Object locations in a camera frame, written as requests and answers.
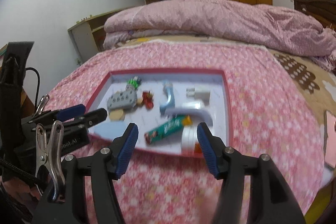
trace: phone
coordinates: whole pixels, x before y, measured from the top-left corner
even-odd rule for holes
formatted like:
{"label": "phone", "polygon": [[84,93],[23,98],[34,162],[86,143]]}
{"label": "phone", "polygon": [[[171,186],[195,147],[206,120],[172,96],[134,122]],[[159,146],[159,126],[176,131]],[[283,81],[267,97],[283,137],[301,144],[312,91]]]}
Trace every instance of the phone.
{"label": "phone", "polygon": [[331,169],[336,168],[336,116],[330,111],[325,112],[325,164]]}

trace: white power adapter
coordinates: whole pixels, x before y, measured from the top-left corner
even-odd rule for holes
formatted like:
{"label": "white power adapter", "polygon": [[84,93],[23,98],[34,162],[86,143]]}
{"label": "white power adapter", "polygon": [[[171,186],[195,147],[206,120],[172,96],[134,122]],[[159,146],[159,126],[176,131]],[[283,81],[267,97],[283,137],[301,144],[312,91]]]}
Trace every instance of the white power adapter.
{"label": "white power adapter", "polygon": [[209,103],[210,90],[202,87],[186,89],[187,97],[194,97],[195,99],[201,99],[205,103]]}

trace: dark wooden headboard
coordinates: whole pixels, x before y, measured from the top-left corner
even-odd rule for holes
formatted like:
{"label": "dark wooden headboard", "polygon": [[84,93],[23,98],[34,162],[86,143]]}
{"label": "dark wooden headboard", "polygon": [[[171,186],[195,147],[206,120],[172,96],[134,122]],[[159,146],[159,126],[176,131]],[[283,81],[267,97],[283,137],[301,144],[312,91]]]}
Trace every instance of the dark wooden headboard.
{"label": "dark wooden headboard", "polygon": [[336,0],[294,0],[294,8],[336,30]]}

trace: beige round object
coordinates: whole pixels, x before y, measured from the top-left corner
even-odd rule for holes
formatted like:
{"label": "beige round object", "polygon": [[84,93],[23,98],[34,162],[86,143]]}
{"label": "beige round object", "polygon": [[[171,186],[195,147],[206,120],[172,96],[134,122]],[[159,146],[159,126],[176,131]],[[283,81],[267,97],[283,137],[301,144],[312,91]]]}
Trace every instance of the beige round object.
{"label": "beige round object", "polygon": [[123,121],[125,119],[125,112],[122,109],[113,110],[109,114],[111,121]]}
{"label": "beige round object", "polygon": [[138,106],[142,106],[143,105],[143,98],[142,97],[138,98],[138,100],[136,101],[136,104]]}

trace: screw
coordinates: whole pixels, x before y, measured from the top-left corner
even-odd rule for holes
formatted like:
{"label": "screw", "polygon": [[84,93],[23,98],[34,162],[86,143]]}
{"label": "screw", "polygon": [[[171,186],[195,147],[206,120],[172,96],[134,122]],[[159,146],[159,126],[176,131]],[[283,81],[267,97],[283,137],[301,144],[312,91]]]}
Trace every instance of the screw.
{"label": "screw", "polygon": [[232,154],[234,151],[235,150],[232,147],[230,147],[230,146],[228,146],[228,147],[225,148],[225,152],[228,153],[228,154]]}
{"label": "screw", "polygon": [[268,161],[268,160],[270,160],[270,158],[271,157],[269,155],[267,155],[267,154],[262,154],[261,155],[261,159],[264,160],[264,161]]}
{"label": "screw", "polygon": [[65,160],[66,160],[66,161],[72,161],[73,158],[74,158],[73,154],[69,154],[69,155],[66,155],[66,156],[65,156]]}
{"label": "screw", "polygon": [[104,155],[108,154],[108,153],[110,153],[110,149],[108,147],[104,147],[100,150],[100,153],[102,153]]}

